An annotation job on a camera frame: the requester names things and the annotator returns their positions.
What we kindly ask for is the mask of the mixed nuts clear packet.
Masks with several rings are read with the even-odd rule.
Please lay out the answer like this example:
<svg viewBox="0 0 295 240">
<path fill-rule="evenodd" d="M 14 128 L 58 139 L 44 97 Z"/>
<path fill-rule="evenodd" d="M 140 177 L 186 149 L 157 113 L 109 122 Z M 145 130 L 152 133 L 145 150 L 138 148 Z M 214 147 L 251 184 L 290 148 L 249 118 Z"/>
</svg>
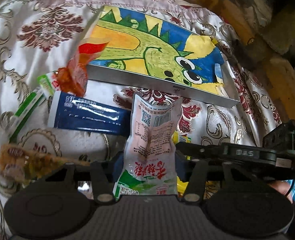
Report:
<svg viewBox="0 0 295 240">
<path fill-rule="evenodd" d="M 49 175 L 67 163 L 90 165 L 88 161 L 26 150 L 15 144 L 3 144 L 0 149 L 0 174 L 23 184 Z"/>
</svg>

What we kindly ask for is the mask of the blue white snack packet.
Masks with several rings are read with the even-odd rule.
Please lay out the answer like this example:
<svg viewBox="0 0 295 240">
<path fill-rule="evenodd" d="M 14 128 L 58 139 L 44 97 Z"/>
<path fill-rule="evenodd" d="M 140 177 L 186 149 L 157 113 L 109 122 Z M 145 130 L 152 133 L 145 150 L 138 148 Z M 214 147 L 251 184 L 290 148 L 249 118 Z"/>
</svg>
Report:
<svg viewBox="0 0 295 240">
<path fill-rule="evenodd" d="M 52 99 L 48 127 L 85 132 L 130 134 L 131 112 L 57 91 Z"/>
</svg>

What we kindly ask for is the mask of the orange red snack packet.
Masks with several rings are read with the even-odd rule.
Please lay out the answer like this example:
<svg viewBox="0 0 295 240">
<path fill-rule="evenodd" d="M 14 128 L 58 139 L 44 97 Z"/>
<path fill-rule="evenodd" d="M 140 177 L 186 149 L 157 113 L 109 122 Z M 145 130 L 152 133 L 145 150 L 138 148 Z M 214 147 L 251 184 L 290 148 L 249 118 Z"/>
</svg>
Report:
<svg viewBox="0 0 295 240">
<path fill-rule="evenodd" d="M 102 54 L 109 41 L 109 38 L 94 37 L 80 41 L 67 66 L 59 68 L 56 73 L 56 80 L 63 92 L 79 97 L 85 95 L 88 82 L 87 64 Z"/>
</svg>

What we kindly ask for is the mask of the wooden bed frame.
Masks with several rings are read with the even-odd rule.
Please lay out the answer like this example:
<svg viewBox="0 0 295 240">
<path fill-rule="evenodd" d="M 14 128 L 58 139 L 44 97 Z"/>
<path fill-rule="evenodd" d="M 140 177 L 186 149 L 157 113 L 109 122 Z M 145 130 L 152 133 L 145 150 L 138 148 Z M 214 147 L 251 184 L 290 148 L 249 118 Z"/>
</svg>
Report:
<svg viewBox="0 0 295 240">
<path fill-rule="evenodd" d="M 239 63 L 263 84 L 283 121 L 295 120 L 295 0 L 184 0 L 220 16 Z"/>
</svg>

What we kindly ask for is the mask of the dinosaur painted tray box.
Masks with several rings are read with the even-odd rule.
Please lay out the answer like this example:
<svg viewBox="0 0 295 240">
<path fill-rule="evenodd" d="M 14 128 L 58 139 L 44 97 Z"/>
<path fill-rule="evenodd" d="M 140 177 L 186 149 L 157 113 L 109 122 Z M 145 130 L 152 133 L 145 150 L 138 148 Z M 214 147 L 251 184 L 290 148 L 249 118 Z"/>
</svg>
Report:
<svg viewBox="0 0 295 240">
<path fill-rule="evenodd" d="M 184 96 L 231 108 L 239 102 L 227 60 L 214 41 L 142 12 L 103 6 L 86 36 L 107 39 L 87 67 L 91 80 Z"/>
</svg>

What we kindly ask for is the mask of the green white snack packet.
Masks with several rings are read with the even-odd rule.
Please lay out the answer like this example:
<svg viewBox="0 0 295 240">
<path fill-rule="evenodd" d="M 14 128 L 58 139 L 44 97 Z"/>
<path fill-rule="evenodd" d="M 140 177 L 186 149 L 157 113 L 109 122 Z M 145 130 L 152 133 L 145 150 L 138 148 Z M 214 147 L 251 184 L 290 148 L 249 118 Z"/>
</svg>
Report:
<svg viewBox="0 0 295 240">
<path fill-rule="evenodd" d="M 20 130 L 28 121 L 36 107 L 41 103 L 51 102 L 54 93 L 57 90 L 61 90 L 56 77 L 57 73 L 58 71 L 56 70 L 37 77 L 39 86 L 30 93 L 11 118 L 10 127 L 7 132 L 9 142 L 17 141 Z"/>
</svg>

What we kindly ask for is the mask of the floral satin bedspread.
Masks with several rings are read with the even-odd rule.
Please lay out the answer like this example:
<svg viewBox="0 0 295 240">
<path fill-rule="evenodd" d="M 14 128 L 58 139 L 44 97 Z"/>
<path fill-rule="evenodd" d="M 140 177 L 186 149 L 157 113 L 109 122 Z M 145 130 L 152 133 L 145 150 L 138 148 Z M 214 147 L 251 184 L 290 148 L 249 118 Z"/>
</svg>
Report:
<svg viewBox="0 0 295 240">
<path fill-rule="evenodd" d="M 37 77 L 61 65 L 72 56 L 82 30 L 102 5 L 117 5 L 121 8 L 146 12 L 161 20 L 174 23 L 174 27 L 185 27 L 197 34 L 205 34 L 208 40 L 217 41 L 218 48 L 234 57 L 236 48 L 233 42 L 241 41 L 232 26 L 223 18 L 205 8 L 185 8 L 177 0 L 0 0 L 0 136 L 8 132 L 16 110 L 28 102 L 38 90 Z M 278 112 L 266 90 L 256 77 L 245 70 L 243 65 L 227 67 L 239 90 L 241 104 L 231 109 L 213 106 L 187 99 L 182 104 L 182 116 L 178 132 L 187 133 L 192 143 L 219 144 L 236 142 L 253 145 L 260 143 L 262 137 L 280 124 Z M 171 103 L 174 96 L 130 86 L 90 81 L 87 98 L 116 107 L 132 107 L 133 93 L 140 94 L 151 103 Z M 62 131 L 46 128 L 48 100 L 41 99 L 36 109 L 28 117 L 19 131 L 17 140 L 32 148 L 32 139 L 41 146 L 40 151 L 52 154 L 72 154 L 79 157 L 83 150 L 88 157 L 104 158 L 109 150 L 111 157 L 125 144 L 125 138 L 97 133 Z M 0 178 L 0 239 L 10 239 L 9 228 L 2 221 L 3 206 L 8 197 L 15 193 L 18 184 Z M 116 213 L 104 222 L 107 232 L 117 233 L 115 239 L 135 239 L 139 233 L 148 239 L 152 233 L 149 224 L 137 218 L 152 218 L 135 215 L 130 219 L 130 211 L 123 216 Z"/>
</svg>

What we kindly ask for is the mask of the pink white snack packet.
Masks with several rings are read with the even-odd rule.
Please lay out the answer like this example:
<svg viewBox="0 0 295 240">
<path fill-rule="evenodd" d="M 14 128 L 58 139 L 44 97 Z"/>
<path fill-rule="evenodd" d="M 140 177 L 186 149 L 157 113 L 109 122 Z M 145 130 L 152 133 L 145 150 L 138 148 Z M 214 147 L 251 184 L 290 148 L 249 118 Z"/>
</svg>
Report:
<svg viewBox="0 0 295 240">
<path fill-rule="evenodd" d="M 115 198 L 177 194 L 173 134 L 181 115 L 182 99 L 158 106 L 134 95 L 124 165 L 113 188 Z"/>
</svg>

